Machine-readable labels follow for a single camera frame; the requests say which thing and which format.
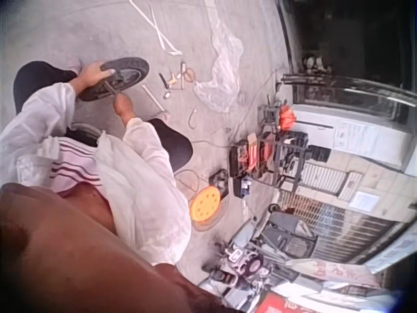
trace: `pavement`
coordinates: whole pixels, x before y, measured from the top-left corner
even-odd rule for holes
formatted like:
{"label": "pavement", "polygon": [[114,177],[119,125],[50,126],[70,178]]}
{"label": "pavement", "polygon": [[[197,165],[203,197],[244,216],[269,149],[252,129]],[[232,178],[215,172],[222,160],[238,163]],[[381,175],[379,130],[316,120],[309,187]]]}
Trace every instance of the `pavement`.
{"label": "pavement", "polygon": [[[227,167],[227,148],[222,147],[257,130],[258,105],[266,102],[267,94],[274,94],[275,76],[289,71],[280,17],[274,0],[152,0],[151,3],[160,31],[183,52],[182,56],[172,56],[161,49],[156,31],[129,0],[5,1],[0,15],[0,129],[15,115],[12,84],[24,64],[41,60],[64,68],[68,55],[77,55],[83,64],[142,57],[151,67],[143,83],[171,113],[169,126],[195,142],[194,156],[184,167],[194,172],[180,172],[177,179],[193,189],[207,185],[211,174]],[[135,0],[135,4],[151,17],[148,1]],[[238,67],[240,92],[229,112],[210,109],[197,97],[190,83],[186,83],[185,90],[173,91],[169,99],[162,100],[164,88],[158,73],[169,77],[170,69],[178,71],[181,60],[194,69],[197,81],[211,80],[217,54],[210,38],[217,17],[242,41],[244,48]],[[158,113],[140,84],[126,93],[139,117],[146,120]],[[288,87],[281,88],[280,96],[291,103]],[[194,110],[190,127],[188,118]],[[118,137],[124,134],[110,98],[78,102],[74,122],[89,123]],[[185,185],[180,183],[179,188],[190,199],[194,191]],[[249,208],[259,215],[272,195],[272,188],[254,184],[248,197]],[[207,231],[195,230],[178,264],[194,283],[207,275],[200,268],[212,256],[213,240],[229,240],[244,222],[239,199],[230,195],[222,205],[225,214],[219,223]]]}

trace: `white long-sleeve shirt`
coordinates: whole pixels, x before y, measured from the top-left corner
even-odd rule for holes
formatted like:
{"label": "white long-sleeve shirt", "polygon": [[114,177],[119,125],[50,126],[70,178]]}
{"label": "white long-sleeve shirt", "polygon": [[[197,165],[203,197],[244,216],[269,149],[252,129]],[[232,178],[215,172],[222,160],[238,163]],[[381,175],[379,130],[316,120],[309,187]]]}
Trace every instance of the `white long-sleeve shirt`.
{"label": "white long-sleeve shirt", "polygon": [[[69,83],[33,94],[0,135],[0,183],[48,188],[59,140],[74,115]],[[129,121],[122,140],[103,132],[94,158],[119,237],[151,264],[177,263],[191,236],[188,203],[149,123]]]}

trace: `white plastic bag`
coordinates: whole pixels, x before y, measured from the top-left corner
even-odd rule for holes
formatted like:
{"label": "white plastic bag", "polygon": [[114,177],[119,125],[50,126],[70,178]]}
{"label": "white plastic bag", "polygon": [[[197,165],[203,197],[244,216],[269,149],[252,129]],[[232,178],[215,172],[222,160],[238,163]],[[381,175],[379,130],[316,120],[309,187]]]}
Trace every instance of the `white plastic bag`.
{"label": "white plastic bag", "polygon": [[212,79],[196,82],[194,91],[210,109],[227,113],[240,91],[238,68],[243,45],[222,22],[213,29],[212,45],[219,55],[212,68]]}

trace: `black pants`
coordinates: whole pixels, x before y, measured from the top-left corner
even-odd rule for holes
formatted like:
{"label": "black pants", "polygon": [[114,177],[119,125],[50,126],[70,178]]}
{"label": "black pants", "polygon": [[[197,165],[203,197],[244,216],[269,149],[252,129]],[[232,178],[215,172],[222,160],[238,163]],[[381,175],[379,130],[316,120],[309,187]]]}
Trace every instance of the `black pants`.
{"label": "black pants", "polygon": [[[67,83],[75,77],[77,75],[71,70],[60,70],[42,61],[34,61],[24,65],[19,69],[13,85],[16,114],[22,111],[23,104],[34,92],[55,83]],[[161,140],[162,147],[168,152],[173,171],[177,171],[187,164],[193,155],[193,147],[187,137],[169,128],[160,119],[151,119],[148,122],[153,125]],[[96,145],[95,142],[91,143],[88,140],[83,140],[82,136],[77,136],[71,131],[68,131],[65,136],[87,145]]]}

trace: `yellow sanding disc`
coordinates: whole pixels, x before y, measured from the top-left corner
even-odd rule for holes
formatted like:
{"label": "yellow sanding disc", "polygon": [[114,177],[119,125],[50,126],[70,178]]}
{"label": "yellow sanding disc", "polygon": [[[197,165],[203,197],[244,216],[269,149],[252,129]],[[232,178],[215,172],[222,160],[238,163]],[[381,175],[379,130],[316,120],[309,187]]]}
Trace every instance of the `yellow sanding disc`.
{"label": "yellow sanding disc", "polygon": [[201,190],[190,204],[191,219],[202,222],[209,219],[220,206],[220,191],[214,186]]}

